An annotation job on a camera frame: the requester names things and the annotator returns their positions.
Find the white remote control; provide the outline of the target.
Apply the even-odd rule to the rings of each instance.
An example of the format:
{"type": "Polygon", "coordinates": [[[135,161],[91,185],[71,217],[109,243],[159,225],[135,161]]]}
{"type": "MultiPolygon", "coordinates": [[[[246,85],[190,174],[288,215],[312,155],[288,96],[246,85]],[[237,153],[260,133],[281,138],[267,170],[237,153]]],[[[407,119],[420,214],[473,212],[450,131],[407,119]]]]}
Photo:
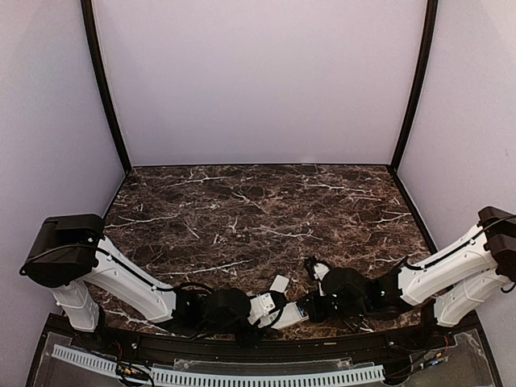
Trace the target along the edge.
{"type": "MultiPolygon", "coordinates": [[[[285,306],[281,317],[271,326],[272,329],[281,330],[309,319],[309,315],[307,313],[306,317],[299,315],[296,308],[296,303],[297,302],[290,302],[285,306]]],[[[268,316],[263,317],[260,320],[259,328],[266,327],[267,325],[274,322],[278,315],[279,312],[276,311],[268,316]]]]}

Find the white battery cover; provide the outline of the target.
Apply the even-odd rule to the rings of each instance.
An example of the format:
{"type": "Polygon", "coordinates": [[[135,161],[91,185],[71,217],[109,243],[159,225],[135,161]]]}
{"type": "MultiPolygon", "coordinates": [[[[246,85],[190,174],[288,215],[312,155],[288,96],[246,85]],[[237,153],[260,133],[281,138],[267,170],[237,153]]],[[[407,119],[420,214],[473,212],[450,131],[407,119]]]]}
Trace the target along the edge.
{"type": "Polygon", "coordinates": [[[278,293],[284,293],[288,285],[289,278],[283,277],[282,275],[276,275],[269,289],[278,293]]]}

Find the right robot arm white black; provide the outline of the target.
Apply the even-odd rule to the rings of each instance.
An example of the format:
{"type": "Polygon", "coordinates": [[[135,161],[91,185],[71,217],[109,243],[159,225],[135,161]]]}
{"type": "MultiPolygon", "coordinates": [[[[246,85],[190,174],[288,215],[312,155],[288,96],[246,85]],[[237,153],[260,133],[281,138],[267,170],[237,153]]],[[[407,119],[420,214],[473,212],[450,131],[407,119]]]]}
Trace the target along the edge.
{"type": "Polygon", "coordinates": [[[329,318],[395,319],[427,300],[433,318],[411,333],[411,342],[427,350],[470,311],[497,291],[515,287],[515,216],[493,206],[446,248],[416,264],[403,259],[388,273],[368,279],[353,268],[332,267],[314,257],[304,266],[317,289],[299,299],[310,321],[329,318]]]}

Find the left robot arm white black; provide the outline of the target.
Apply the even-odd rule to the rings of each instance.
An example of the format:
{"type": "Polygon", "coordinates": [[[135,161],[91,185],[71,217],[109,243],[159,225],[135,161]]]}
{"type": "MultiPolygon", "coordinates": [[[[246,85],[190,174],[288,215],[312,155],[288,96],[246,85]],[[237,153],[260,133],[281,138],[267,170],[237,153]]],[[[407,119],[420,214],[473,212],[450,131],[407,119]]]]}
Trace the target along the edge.
{"type": "Polygon", "coordinates": [[[229,334],[241,347],[263,336],[249,322],[250,297],[236,288],[213,289],[198,282],[168,285],[132,263],[105,236],[96,214],[46,218],[19,273],[50,289],[72,327],[97,352],[113,346],[102,325],[101,307],[88,285],[116,296],[153,325],[192,340],[229,334]]]}

